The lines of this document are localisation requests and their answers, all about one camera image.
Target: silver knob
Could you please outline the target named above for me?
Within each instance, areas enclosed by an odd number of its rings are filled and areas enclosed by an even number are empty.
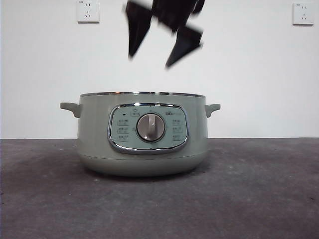
[[[156,141],[164,134],[165,124],[160,116],[147,114],[139,119],[137,130],[142,139]]]

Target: wall outlet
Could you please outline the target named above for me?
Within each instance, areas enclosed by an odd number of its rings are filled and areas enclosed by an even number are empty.
[[[294,25],[313,25],[315,22],[314,4],[310,3],[294,3],[293,24]]]
[[[100,22],[98,0],[78,0],[76,3],[76,19],[78,22]]]

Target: blurred black object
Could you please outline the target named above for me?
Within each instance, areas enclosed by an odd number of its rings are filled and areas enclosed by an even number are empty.
[[[149,31],[152,16],[169,27],[172,33],[177,32],[175,46],[166,62],[170,67],[180,58],[195,50],[200,44],[202,31],[186,26],[190,14],[199,13],[205,0],[153,0],[152,9],[129,0],[126,14],[129,22],[129,56],[137,52],[145,35]]]

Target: side handle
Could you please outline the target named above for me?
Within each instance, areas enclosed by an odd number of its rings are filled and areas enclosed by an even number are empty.
[[[60,108],[63,110],[68,110],[73,112],[74,117],[80,118],[81,116],[81,106],[80,104],[75,104],[75,103],[60,103]]]
[[[209,118],[211,113],[220,110],[220,104],[205,105],[206,116]]]

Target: mint green appliance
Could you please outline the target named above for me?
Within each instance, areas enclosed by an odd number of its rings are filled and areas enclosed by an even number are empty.
[[[61,103],[79,118],[82,163],[105,174],[159,176],[189,171],[207,156],[207,118],[219,104],[205,96],[166,92],[103,92]]]

